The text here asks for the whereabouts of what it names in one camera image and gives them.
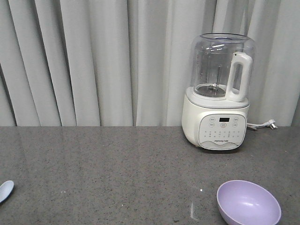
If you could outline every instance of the lavender bowl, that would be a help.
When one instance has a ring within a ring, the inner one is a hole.
[[[231,180],[217,190],[217,202],[229,225],[276,225],[281,217],[279,203],[261,186],[245,180]]]

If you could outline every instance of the white blender base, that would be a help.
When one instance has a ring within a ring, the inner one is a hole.
[[[245,137],[249,105],[239,109],[211,109],[197,106],[184,96],[182,128],[195,146],[209,150],[231,150]]]

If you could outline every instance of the white spoon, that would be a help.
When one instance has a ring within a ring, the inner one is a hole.
[[[0,186],[0,203],[3,202],[14,188],[14,182],[8,180]]]

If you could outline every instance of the blender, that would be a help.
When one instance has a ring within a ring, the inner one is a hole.
[[[181,123],[195,146],[230,150],[242,144],[254,53],[254,41],[244,35],[209,33],[194,39]]]

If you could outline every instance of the jar handle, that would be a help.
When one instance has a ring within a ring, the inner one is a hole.
[[[233,92],[233,83],[236,76],[236,68],[238,64],[243,66],[242,75],[240,80],[240,91],[239,93]],[[226,88],[225,98],[233,102],[243,101],[247,95],[250,72],[252,67],[252,58],[244,52],[235,52],[232,56],[228,83]]]

